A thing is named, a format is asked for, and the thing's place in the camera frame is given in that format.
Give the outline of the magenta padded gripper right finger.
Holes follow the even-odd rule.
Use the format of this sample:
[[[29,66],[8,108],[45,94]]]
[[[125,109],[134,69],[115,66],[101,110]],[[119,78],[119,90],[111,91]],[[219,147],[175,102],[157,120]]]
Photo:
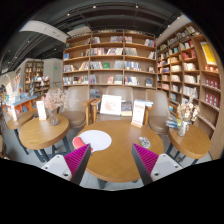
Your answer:
[[[182,169],[182,167],[167,154],[157,155],[137,144],[132,144],[132,156],[143,185],[148,185]]]

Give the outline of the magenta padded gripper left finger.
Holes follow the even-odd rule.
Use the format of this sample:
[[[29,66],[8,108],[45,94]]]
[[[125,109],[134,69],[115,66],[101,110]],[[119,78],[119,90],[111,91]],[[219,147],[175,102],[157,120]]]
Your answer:
[[[79,185],[86,170],[90,155],[91,145],[87,144],[66,156],[55,155],[42,169]]]

